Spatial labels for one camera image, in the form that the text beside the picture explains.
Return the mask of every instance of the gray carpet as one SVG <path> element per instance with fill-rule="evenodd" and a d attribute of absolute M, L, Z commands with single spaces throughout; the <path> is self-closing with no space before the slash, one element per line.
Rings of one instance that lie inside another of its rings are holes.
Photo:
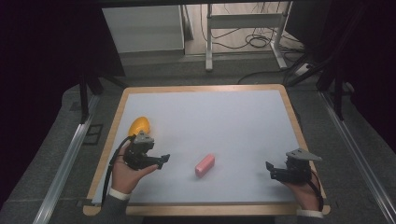
<path fill-rule="evenodd" d="M 217 56 L 211 73 L 205 71 L 202 57 L 183 58 L 176 62 L 158 58 L 147 58 L 134 63 L 124 60 L 127 77 L 120 77 L 120 80 L 133 87 L 228 85 L 235 84 L 250 73 L 278 70 L 272 54 L 246 57 Z M 283 73 L 262 73 L 247 77 L 241 83 L 281 83 L 282 79 Z M 289 88 L 288 92 L 295 111 L 300 116 L 310 151 L 323 158 L 323 161 L 316 162 L 316 166 L 328 203 L 332 207 L 326 218 L 330 223 L 387 223 L 314 88 L 316 80 L 317 77 L 311 77 L 296 87 Z M 84 199 L 122 94 L 122 88 L 114 83 L 103 78 L 101 82 L 105 91 L 92 121 L 92 132 L 102 128 L 101 134 L 97 139 L 97 135 L 85 138 L 86 144 L 78 153 L 49 223 L 88 223 L 91 219 L 83 215 L 82 205 L 87 203 Z M 78 102 L 78 87 L 65 92 L 58 118 L 35 159 L 4 204 L 0 223 L 32 223 L 35 219 L 78 126 Z M 349 102 L 348 96 L 344 97 L 344 117 L 367 161 L 395 201 L 395 154 Z M 142 217 L 130 219 L 133 223 L 141 223 L 143 220 Z M 295 223 L 295 217 L 276 217 L 275 223 Z"/>

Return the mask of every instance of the hand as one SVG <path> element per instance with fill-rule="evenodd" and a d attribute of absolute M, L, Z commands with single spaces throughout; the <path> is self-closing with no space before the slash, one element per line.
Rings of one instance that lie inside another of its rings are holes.
<path fill-rule="evenodd" d="M 315 173 L 312 174 L 311 182 L 319 189 L 319 182 Z M 303 210 L 311 210 L 318 211 L 319 209 L 319 200 L 315 192 L 311 189 L 311 187 L 307 183 L 302 184 L 291 184 L 284 183 L 291 192 L 293 192 L 294 197 L 297 200 L 297 203 L 301 206 Z"/>
<path fill-rule="evenodd" d="M 111 188 L 124 194 L 130 194 L 143 176 L 154 172 L 158 168 L 158 165 L 151 165 L 139 171 L 131 169 L 125 164 L 122 157 L 127 147 L 128 145 L 120 150 L 119 156 L 114 162 L 111 181 Z"/>

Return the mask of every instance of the pink block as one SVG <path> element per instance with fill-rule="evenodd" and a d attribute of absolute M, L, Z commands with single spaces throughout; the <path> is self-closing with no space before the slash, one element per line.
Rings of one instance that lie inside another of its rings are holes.
<path fill-rule="evenodd" d="M 208 154 L 195 166 L 195 174 L 198 177 L 204 176 L 210 168 L 215 165 L 215 156 L 213 154 Z"/>

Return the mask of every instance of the wooden frame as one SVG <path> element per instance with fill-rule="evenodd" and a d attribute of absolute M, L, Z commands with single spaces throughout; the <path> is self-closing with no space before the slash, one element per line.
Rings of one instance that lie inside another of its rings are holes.
<path fill-rule="evenodd" d="M 99 160 L 99 164 L 96 169 L 96 173 L 93 177 L 93 181 L 90 190 L 87 195 L 89 201 L 92 200 L 99 181 L 103 172 L 107 167 L 108 157 L 111 148 L 114 143 L 114 138 L 117 133 L 117 129 L 120 124 L 125 103 L 128 99 L 129 94 L 133 93 L 161 93 L 161 92 L 189 92 L 189 91 L 269 91 L 277 90 L 280 92 L 283 103 L 288 112 L 291 126 L 297 138 L 297 142 L 301 148 L 307 149 L 306 142 L 303 137 L 303 133 L 298 124 L 298 120 L 292 109 L 289 96 L 286 93 L 285 88 L 279 84 L 270 85 L 230 85 L 230 86 L 183 86 L 183 87 L 138 87 L 138 88 L 127 88 L 123 92 L 120 104 L 111 125 L 105 147 Z M 311 167 L 314 171 L 315 165 L 311 162 Z M 322 190 L 322 196 L 325 199 L 326 195 Z M 295 215 L 296 209 L 298 208 L 297 203 L 266 203 L 266 204 L 236 204 L 236 205 L 139 205 L 139 206 L 128 206 L 126 209 L 127 215 L 130 216 L 281 216 L 281 215 Z M 94 216 L 100 211 L 100 206 L 85 205 L 83 212 L 86 216 Z M 330 206 L 325 205 L 323 214 L 329 214 Z"/>

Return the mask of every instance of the metal frame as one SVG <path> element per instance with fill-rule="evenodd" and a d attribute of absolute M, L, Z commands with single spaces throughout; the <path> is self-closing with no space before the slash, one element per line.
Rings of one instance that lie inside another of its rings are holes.
<path fill-rule="evenodd" d="M 55 208 L 59 196 L 62 193 L 64 184 L 76 160 L 76 156 L 79 152 L 79 148 L 82 144 L 82 141 L 84 140 L 85 134 L 87 133 L 88 128 L 90 127 L 93 118 L 93 113 L 95 111 L 97 103 L 99 102 L 99 99 L 100 97 L 97 95 L 94 95 L 91 98 L 89 105 L 90 113 L 85 123 L 78 125 L 76 133 L 73 136 L 69 148 L 67 149 L 64 155 L 64 159 L 62 160 L 62 163 L 59 166 L 56 176 L 52 180 L 52 183 L 49 187 L 49 191 L 47 192 L 47 195 L 44 198 L 44 201 L 41 204 L 41 207 L 38 210 L 37 215 L 35 217 L 35 221 L 33 223 L 42 224 L 42 223 L 48 223 L 50 221 L 50 217 L 52 215 L 53 209 Z"/>
<path fill-rule="evenodd" d="M 361 153 L 361 150 L 350 133 L 346 124 L 339 119 L 337 114 L 334 112 L 332 99 L 328 94 L 323 92 L 319 93 L 320 97 L 324 101 L 330 117 L 335 124 L 338 132 L 346 144 L 346 147 L 349 149 L 349 152 L 356 163 L 359 171 L 361 171 L 361 175 L 366 181 L 366 184 L 370 191 L 373 193 L 376 202 L 378 203 L 379 208 L 387 219 L 388 223 L 396 223 L 396 209 L 393 205 L 392 199 L 387 194 L 386 190 L 382 186 L 381 182 L 376 177 L 375 173 L 371 169 L 369 163 L 364 158 L 364 155 Z"/>
<path fill-rule="evenodd" d="M 289 16 L 291 2 L 288 2 L 282 13 L 270 14 L 239 14 L 239 15 L 212 15 L 212 4 L 207 4 L 207 40 L 206 40 L 206 71 L 213 70 L 212 29 L 232 28 L 277 28 L 275 39 L 271 41 L 273 50 L 280 69 L 288 68 L 282 54 L 279 51 L 279 41 L 285 29 L 286 20 Z"/>

